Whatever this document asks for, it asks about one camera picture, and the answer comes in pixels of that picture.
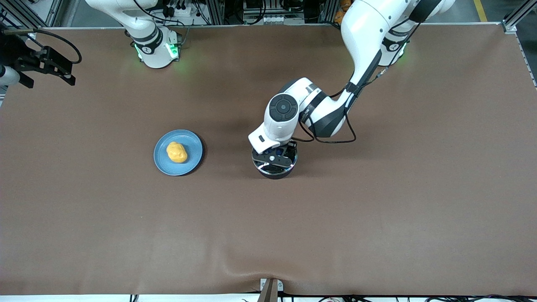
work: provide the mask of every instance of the yellow sponge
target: yellow sponge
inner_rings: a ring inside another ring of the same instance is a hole
[[[168,157],[173,162],[183,163],[188,158],[188,154],[186,153],[185,147],[180,143],[176,143],[174,141],[166,147],[166,152],[168,153]]]

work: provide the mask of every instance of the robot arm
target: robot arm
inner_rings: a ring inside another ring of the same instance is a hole
[[[265,109],[264,122],[248,136],[254,150],[262,154],[287,144],[298,122],[318,138],[335,135],[375,68],[383,65],[381,61],[385,66],[390,65],[402,54],[403,45],[398,43],[405,41],[412,29],[415,23],[412,18],[422,22],[447,10],[453,2],[356,0],[341,25],[343,42],[354,62],[353,76],[341,96],[332,100],[307,78],[291,81],[271,99]],[[387,34],[400,37],[400,41],[386,42]]]
[[[39,29],[8,29],[0,24],[0,85],[22,85],[33,88],[34,80],[27,76],[26,71],[37,71],[52,74],[69,85],[75,85],[75,77],[71,74],[72,66],[82,60],[76,46],[68,42],[78,53],[79,59],[71,62],[50,46],[41,46],[40,50],[32,49],[21,38],[32,32],[62,37]]]
[[[92,8],[114,18],[125,27],[135,42],[140,59],[151,68],[163,68],[179,57],[178,35],[164,26],[157,26],[140,7],[147,9],[158,0],[86,0]]]

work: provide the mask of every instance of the yellow object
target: yellow object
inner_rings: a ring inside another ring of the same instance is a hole
[[[343,11],[347,11],[351,7],[351,0],[340,0],[339,5]]]
[[[483,9],[483,4],[481,4],[481,0],[474,0],[475,9],[477,10],[477,15],[479,16],[479,20],[481,22],[487,22],[487,16],[485,15],[485,10]]]
[[[336,12],[336,16],[334,17],[334,23],[337,23],[341,25],[341,21],[343,21],[343,16],[345,15],[344,11],[338,11]]]
[[[186,153],[185,147],[180,143],[176,143],[174,141],[166,147],[166,152],[168,153],[168,157],[173,162],[183,163],[188,158],[188,154]]]

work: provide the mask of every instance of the yellow floor line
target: yellow floor line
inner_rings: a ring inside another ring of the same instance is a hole
[[[481,22],[487,22],[487,16],[485,15],[485,10],[483,9],[483,4],[481,4],[481,0],[474,0],[475,9],[477,10],[477,14],[479,15],[479,20]]]

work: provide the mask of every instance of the wire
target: wire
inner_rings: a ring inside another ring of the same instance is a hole
[[[263,17],[265,16],[265,13],[267,11],[267,4],[265,2],[265,0],[259,0],[259,16],[257,17],[257,19],[252,22],[252,23],[248,23],[248,22],[245,22],[240,16],[239,16],[239,12],[242,10],[244,11],[244,9],[242,7],[239,7],[239,9],[237,9],[238,7],[238,4],[240,4],[242,0],[235,0],[235,4],[233,5],[233,9],[235,11],[235,17],[237,18],[237,20],[241,23],[241,24],[244,24],[244,25],[254,25],[256,23],[258,23],[259,21],[263,20]]]
[[[407,18],[407,19],[405,19],[404,21],[402,21],[402,22],[400,22],[400,23],[397,23],[396,25],[392,26],[392,28],[396,28],[396,27],[402,25],[403,23],[407,22],[408,20],[410,20],[410,18]]]
[[[420,22],[420,23],[418,23],[418,25],[416,25],[416,27],[414,27],[414,29],[413,29],[412,32],[408,35],[408,37],[407,37],[406,39],[404,39],[402,45],[405,45],[406,43],[408,43],[408,41],[410,40],[410,37],[411,37],[412,35],[414,35],[414,33],[416,32],[416,30],[418,29],[418,27],[419,27],[421,24],[422,24],[422,23]],[[397,53],[394,55],[394,57],[393,57],[393,58],[391,59],[391,61],[390,61],[390,64],[388,64],[387,67],[390,67],[390,66],[394,63],[395,58],[398,57],[398,55],[399,55],[399,52],[397,52]]]
[[[321,24],[323,24],[323,23],[325,23],[325,24],[330,24],[330,25],[332,25],[333,27],[337,28],[337,30],[339,30],[339,31],[341,30],[341,26],[340,26],[339,24],[334,23],[334,22],[331,22],[331,21],[321,21],[320,23],[321,23]]]
[[[192,27],[192,25],[194,25],[194,19],[192,19],[192,24],[186,29],[185,39],[181,41],[181,46],[186,43],[186,38],[188,38],[188,32],[190,31],[190,27]]]
[[[311,117],[308,117],[309,119],[309,122],[311,123],[312,127],[312,131],[313,131],[313,137],[315,138],[316,141],[318,142],[321,142],[321,143],[349,143],[349,142],[354,142],[356,141],[356,133],[354,132],[354,129],[352,128],[351,126],[351,122],[349,121],[349,117],[347,115],[347,111],[348,111],[348,108],[344,108],[344,111],[343,111],[343,115],[345,116],[345,121],[347,122],[347,125],[349,126],[349,129],[351,130],[351,133],[352,133],[352,140],[340,140],[340,141],[325,141],[325,140],[320,140],[318,137],[317,137],[317,134],[315,133],[315,125],[313,124],[313,121],[311,119]]]
[[[281,293],[280,297],[291,297],[291,300],[293,302],[294,297],[309,297],[309,298],[321,298],[320,296],[310,296],[310,295],[297,295],[297,294],[288,294],[288,293]],[[345,302],[371,302],[370,300],[366,299],[369,296],[358,296],[358,295],[345,295],[340,296],[338,298],[342,298]],[[487,296],[451,296],[451,297],[429,297],[425,301],[442,301],[442,302],[476,302],[481,299],[505,299],[510,300],[513,302],[531,302],[529,299],[533,299],[533,297],[524,297],[524,296],[502,296],[499,294],[490,294]],[[327,299],[335,299],[331,297],[322,297],[320,301],[325,301]]]
[[[343,93],[343,90],[345,90],[345,87],[341,88],[341,90],[339,90],[335,95],[331,95],[330,98],[335,98],[335,97],[337,97],[338,95],[342,94],[342,93]]]
[[[288,11],[288,12],[300,12],[304,9],[304,2],[301,2],[302,4],[300,5],[300,7],[298,8],[292,8],[290,6],[286,6],[284,4],[284,0],[280,0],[280,6],[281,8],[283,8],[284,10]]]
[[[133,2],[136,4],[136,6],[138,6],[138,8],[143,12],[145,13],[146,15],[148,15],[149,17],[152,17],[154,19],[157,19],[157,20],[160,20],[160,21],[172,21],[172,22],[176,22],[177,25],[181,24],[182,26],[185,26],[185,24],[179,20],[166,20],[166,19],[162,19],[161,17],[157,17],[157,16],[153,16],[151,15],[148,11],[146,11],[145,9],[143,9],[142,6],[140,6],[140,4],[138,3],[138,1],[136,0],[133,0]]]
[[[45,35],[49,35],[51,37],[55,37],[59,40],[62,40],[63,42],[67,43],[67,45],[71,46],[71,48],[73,48],[73,50],[76,52],[76,54],[78,55],[78,59],[76,61],[71,61],[71,63],[73,64],[78,64],[80,62],[82,62],[82,54],[80,53],[80,51],[78,50],[78,48],[76,48],[76,46],[71,43],[71,41],[67,40],[66,38],[60,36],[60,35],[57,35],[55,33],[52,33],[52,32],[47,32],[47,31],[44,31],[44,30],[40,30],[40,29],[34,29],[33,30],[34,32],[36,33],[42,33],[42,34],[45,34]]]
[[[209,22],[209,19],[207,19],[207,17],[205,17],[205,14],[203,13],[203,11],[201,9],[201,5],[198,2],[198,0],[193,0],[192,3],[194,4],[196,9],[198,10],[198,13],[200,13],[201,18],[205,21],[205,23],[207,23],[207,25],[211,25],[211,23]]]
[[[5,15],[2,15],[2,21],[6,20],[9,24],[11,24],[11,26],[15,27],[16,29],[20,29],[19,26],[17,26],[13,21],[11,21],[9,18],[7,18],[8,16],[8,11],[5,11]],[[32,38],[31,35],[27,34],[26,37],[28,39],[30,39],[32,42],[34,42],[37,46],[41,47],[41,49],[43,49],[43,44],[37,42],[37,40],[35,40],[34,38]]]
[[[291,139],[294,140],[294,141],[301,141],[301,142],[312,142],[312,141],[314,141],[315,138],[313,137],[313,135],[311,133],[309,133],[306,130],[306,128],[304,128],[304,125],[301,122],[299,122],[299,125],[302,128],[302,130],[304,130],[304,132],[310,137],[310,139],[309,140],[303,140],[303,139],[299,139],[299,138],[291,138]]]

